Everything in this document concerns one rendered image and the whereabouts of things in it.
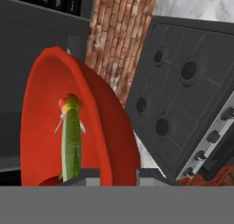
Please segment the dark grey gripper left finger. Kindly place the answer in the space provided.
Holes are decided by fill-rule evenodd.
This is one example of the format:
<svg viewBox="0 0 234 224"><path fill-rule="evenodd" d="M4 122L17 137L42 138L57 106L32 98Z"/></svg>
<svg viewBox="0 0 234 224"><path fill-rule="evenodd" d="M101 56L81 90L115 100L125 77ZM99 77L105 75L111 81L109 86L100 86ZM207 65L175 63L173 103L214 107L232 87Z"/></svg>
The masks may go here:
<svg viewBox="0 0 234 224"><path fill-rule="evenodd" d="M97 168L82 168L77 177L62 183L63 186L99 187L100 171Z"/></svg>

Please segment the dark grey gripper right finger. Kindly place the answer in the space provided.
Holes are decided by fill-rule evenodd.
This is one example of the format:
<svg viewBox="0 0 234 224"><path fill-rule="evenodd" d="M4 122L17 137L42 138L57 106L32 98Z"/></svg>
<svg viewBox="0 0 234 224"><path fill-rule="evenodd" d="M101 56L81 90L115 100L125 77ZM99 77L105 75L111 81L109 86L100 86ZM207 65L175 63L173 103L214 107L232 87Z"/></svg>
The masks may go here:
<svg viewBox="0 0 234 224"><path fill-rule="evenodd" d="M139 187L172 187L176 186L175 180L163 177L156 168L141 168L136 172Z"/></svg>

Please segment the red bowl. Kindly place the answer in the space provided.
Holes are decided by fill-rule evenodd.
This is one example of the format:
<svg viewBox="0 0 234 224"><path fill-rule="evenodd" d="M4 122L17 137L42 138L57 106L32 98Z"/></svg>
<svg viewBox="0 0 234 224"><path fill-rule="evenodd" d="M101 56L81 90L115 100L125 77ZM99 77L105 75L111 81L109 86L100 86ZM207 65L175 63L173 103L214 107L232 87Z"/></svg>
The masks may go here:
<svg viewBox="0 0 234 224"><path fill-rule="evenodd" d="M83 103L81 172L93 173L102 186L134 186L140 156L129 116L112 88L59 46L39 54L27 80L20 127L22 185L60 183L59 100L69 93Z"/></svg>

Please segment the black stove knob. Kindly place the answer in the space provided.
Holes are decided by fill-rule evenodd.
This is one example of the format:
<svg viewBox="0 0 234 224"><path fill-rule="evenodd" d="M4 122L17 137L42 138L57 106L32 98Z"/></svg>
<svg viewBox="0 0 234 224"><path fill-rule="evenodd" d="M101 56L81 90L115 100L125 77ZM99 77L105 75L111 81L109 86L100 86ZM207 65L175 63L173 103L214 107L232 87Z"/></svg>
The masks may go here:
<svg viewBox="0 0 234 224"><path fill-rule="evenodd" d="M193 168L189 167L183 172L183 176L187 176L189 178L192 178L194 176Z"/></svg>
<svg viewBox="0 0 234 224"><path fill-rule="evenodd" d="M207 157L205 156L205 152L203 150L200 150L195 154L194 159L196 161L204 161L207 159Z"/></svg>
<svg viewBox="0 0 234 224"><path fill-rule="evenodd" d="M234 108L233 107L228 107L222 114L221 114L221 119L223 121L229 120L229 119L234 119Z"/></svg>
<svg viewBox="0 0 234 224"><path fill-rule="evenodd" d="M207 136L207 141L214 144L220 137L218 131L214 130Z"/></svg>

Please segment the dark grey stove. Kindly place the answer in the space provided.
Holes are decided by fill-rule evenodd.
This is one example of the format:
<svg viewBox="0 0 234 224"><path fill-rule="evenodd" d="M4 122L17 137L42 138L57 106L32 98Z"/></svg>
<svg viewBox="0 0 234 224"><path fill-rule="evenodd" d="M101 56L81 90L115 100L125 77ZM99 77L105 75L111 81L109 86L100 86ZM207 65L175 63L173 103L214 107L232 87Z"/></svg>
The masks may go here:
<svg viewBox="0 0 234 224"><path fill-rule="evenodd" d="M156 16L147 32L125 110L169 179L212 181L234 165L234 23ZM207 141L212 131L219 139ZM207 157L196 161L203 150ZM194 176L183 176L193 168Z"/></svg>

